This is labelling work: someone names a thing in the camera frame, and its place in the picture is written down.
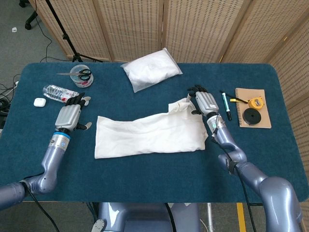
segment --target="spiral notebook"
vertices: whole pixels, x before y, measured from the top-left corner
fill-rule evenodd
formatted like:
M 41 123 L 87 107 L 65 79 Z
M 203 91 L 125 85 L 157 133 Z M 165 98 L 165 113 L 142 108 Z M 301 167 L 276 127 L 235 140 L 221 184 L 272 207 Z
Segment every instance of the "spiral notebook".
M 249 127 L 249 128 L 271 128 L 271 123 L 269 119 L 267 104 L 266 104 L 266 98 L 265 98 L 265 91 L 263 89 L 248 89 L 248 88 L 236 88 L 235 89 L 235 96 L 237 98 L 243 99 L 243 100 L 249 100 L 256 97 L 262 97 L 264 101 L 264 107 L 259 110 L 261 114 L 261 121 L 255 125 L 249 125 L 246 123 L 242 118 L 242 113 L 249 108 L 248 104 L 237 102 L 237 114 L 238 114 L 238 120 L 239 120 L 239 126 L 240 127 Z

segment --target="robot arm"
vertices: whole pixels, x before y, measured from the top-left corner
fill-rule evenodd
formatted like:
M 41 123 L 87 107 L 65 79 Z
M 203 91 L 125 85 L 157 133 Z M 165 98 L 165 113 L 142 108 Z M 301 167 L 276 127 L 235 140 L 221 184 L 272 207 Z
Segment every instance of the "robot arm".
M 74 129 L 86 130 L 91 126 L 91 123 L 87 123 L 85 126 L 78 123 L 85 104 L 85 100 L 82 100 L 83 95 L 82 93 L 69 99 L 66 106 L 61 108 L 55 123 L 56 131 L 42 161 L 44 173 L 0 187 L 0 210 L 23 201 L 27 190 L 24 185 L 32 194 L 47 194 L 54 190 L 57 183 L 57 172 L 70 142 L 70 132 Z
M 267 232 L 300 232 L 301 208 L 289 181 L 280 177 L 268 177 L 252 163 L 240 149 L 220 114 L 213 96 L 201 86 L 189 89 L 195 97 L 200 113 L 207 118 L 212 137 L 221 148 L 228 151 L 219 155 L 221 167 L 240 178 L 261 198 L 266 215 Z

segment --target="tripod stand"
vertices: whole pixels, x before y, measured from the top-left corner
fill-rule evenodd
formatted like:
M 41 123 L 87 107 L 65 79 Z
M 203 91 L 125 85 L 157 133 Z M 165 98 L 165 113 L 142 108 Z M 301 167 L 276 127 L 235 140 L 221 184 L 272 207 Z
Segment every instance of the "tripod stand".
M 66 40 L 66 41 L 68 42 L 70 48 L 72 49 L 72 51 L 73 51 L 73 53 L 74 53 L 72 62 L 75 62 L 76 60 L 77 60 L 78 62 L 83 62 L 83 60 L 82 60 L 81 57 L 84 57 L 84 58 L 87 58 L 87 59 L 91 59 L 91 60 L 93 60 L 93 61 L 102 62 L 102 60 L 99 60 L 99 59 L 95 59 L 95 58 L 92 58 L 92 57 L 85 56 L 85 55 L 83 55 L 83 54 L 78 53 L 78 52 L 75 50 L 75 48 L 74 48 L 74 46 L 73 46 L 73 44 L 72 44 L 72 42 L 71 42 L 71 40 L 70 40 L 70 37 L 69 37 L 69 35 L 66 33 L 66 31 L 64 30 L 64 28 L 63 28 L 63 26 L 62 26 L 62 24 L 61 24 L 61 22 L 60 22 L 60 19 L 58 18 L 58 15 L 56 14 L 56 12 L 55 12 L 55 10 L 54 10 L 52 4 L 50 3 L 49 0 L 45 0 L 45 1 L 46 1 L 47 5 L 48 5 L 49 9 L 50 9 L 51 12 L 53 13 L 53 16 L 55 17 L 55 19 L 56 19 L 56 21 L 57 21 L 57 23 L 58 23 L 60 29 L 62 30 L 62 33 L 63 33 L 62 39 L 63 39 L 63 40 Z

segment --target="scissors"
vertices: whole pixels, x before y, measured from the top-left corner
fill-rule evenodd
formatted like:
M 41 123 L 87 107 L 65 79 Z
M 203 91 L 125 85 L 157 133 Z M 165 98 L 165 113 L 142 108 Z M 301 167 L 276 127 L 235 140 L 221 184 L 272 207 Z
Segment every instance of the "scissors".
M 81 80 L 87 81 L 90 79 L 91 71 L 90 69 L 82 69 L 79 72 L 62 72 L 58 73 L 59 75 L 69 75 L 69 76 L 78 76 Z

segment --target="scissor handle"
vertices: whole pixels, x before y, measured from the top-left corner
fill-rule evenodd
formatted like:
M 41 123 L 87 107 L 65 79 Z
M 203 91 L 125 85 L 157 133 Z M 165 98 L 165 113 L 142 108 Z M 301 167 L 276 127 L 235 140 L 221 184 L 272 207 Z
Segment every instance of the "scissor handle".
M 90 69 L 82 69 L 79 71 L 80 75 L 78 75 L 78 77 L 83 80 L 83 81 L 87 81 L 90 79 L 91 76 L 91 71 Z

